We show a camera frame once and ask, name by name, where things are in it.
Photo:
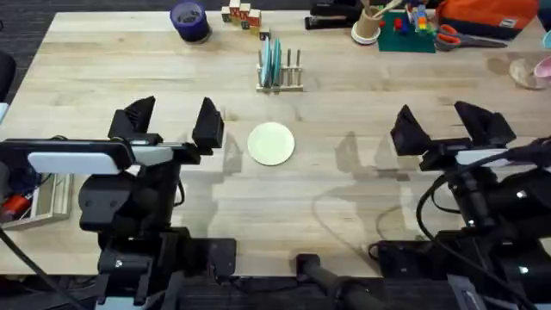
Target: pink object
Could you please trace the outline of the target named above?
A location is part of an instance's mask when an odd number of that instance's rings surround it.
[[[551,57],[547,57],[540,61],[534,68],[534,76],[536,78],[545,78],[551,82]]]

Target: scissors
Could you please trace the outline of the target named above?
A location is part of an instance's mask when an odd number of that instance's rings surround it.
[[[450,25],[441,25],[434,39],[437,50],[448,52],[459,47],[507,47],[505,43],[475,39],[472,36],[461,34]]]

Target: orange scissors handle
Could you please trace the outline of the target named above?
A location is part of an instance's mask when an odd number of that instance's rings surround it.
[[[457,30],[455,30],[455,28],[451,27],[450,25],[446,25],[446,24],[440,26],[439,32],[445,33],[445,34],[448,34],[448,35],[458,35],[459,34],[459,32]]]
[[[447,43],[451,45],[457,45],[459,46],[461,44],[461,39],[458,37],[447,35],[447,34],[437,34],[436,39],[441,41],[442,43]]]

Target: white label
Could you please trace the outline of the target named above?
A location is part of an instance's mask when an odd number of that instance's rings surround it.
[[[499,24],[500,27],[514,28],[517,25],[516,18],[504,18],[503,21]]]

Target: white plate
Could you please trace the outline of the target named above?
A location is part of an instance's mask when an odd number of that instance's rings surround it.
[[[255,127],[247,140],[249,154],[259,164],[284,163],[294,151],[294,137],[290,130],[277,122],[266,122]]]

